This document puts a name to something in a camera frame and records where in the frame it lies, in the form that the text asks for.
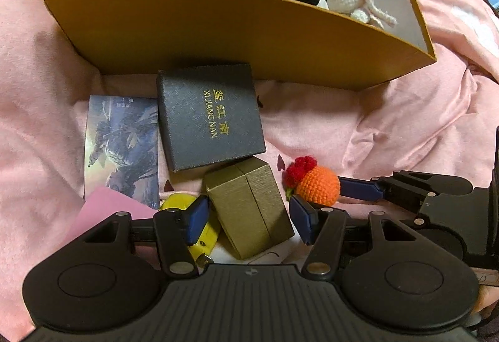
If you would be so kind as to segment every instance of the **orange crocheted ball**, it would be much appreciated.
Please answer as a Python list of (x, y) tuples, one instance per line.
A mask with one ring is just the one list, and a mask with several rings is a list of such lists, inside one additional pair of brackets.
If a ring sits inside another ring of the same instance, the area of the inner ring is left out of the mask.
[(332, 206), (340, 196), (340, 180), (324, 166), (315, 166), (296, 186), (296, 194), (306, 201)]

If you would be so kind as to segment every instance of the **black gift box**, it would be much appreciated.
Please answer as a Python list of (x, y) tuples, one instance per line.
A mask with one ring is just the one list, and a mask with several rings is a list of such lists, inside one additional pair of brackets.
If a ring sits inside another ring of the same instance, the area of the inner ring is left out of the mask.
[(265, 152), (247, 64), (160, 71), (161, 139), (173, 172)]

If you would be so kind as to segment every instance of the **yellow toy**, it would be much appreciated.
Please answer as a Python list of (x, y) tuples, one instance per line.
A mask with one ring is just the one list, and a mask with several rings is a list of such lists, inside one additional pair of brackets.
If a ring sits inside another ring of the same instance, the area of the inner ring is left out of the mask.
[[(196, 197), (185, 193), (176, 193), (166, 199), (163, 204), (161, 204), (160, 210), (166, 208), (178, 208), (180, 210), (186, 210), (189, 205), (196, 199)], [(216, 212), (214, 209), (210, 209), (210, 216), (208, 222), (201, 232), (201, 236), (195, 245), (189, 247), (189, 252), (191, 252), (192, 257), (198, 263), (198, 258), (201, 257), (199, 263), (202, 263), (203, 255), (209, 257), (211, 251), (215, 247), (216, 240), (220, 234), (220, 222), (216, 217)]]

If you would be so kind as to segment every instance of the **pink sticky note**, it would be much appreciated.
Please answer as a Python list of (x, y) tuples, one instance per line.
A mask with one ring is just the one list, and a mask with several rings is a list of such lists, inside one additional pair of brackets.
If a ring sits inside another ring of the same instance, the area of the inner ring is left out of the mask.
[(66, 235), (65, 244), (118, 211), (129, 212), (133, 220), (152, 218), (157, 212), (147, 205), (140, 204), (140, 202), (108, 187), (96, 188), (83, 204), (76, 221)]

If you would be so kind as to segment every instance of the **pink bedsheet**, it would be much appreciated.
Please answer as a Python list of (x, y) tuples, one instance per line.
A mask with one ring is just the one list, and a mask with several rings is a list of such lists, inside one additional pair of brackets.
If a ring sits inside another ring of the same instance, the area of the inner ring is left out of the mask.
[[(279, 183), (279, 155), (288, 165), (310, 154), (345, 176), (408, 169), (488, 186), (499, 125), (497, 19), (481, 0), (419, 2), (438, 55), (432, 66), (361, 93), (256, 83), (261, 158)], [(0, 0), (0, 72), (0, 334), (16, 342), (32, 329), (22, 280), (58, 248), (83, 204), (89, 94), (154, 96), (155, 84), (154, 76), (102, 78), (42, 0)], [(200, 189), (203, 169), (168, 177), (161, 161), (161, 187), (169, 179), (177, 191)], [(354, 215), (370, 208), (342, 206)]]

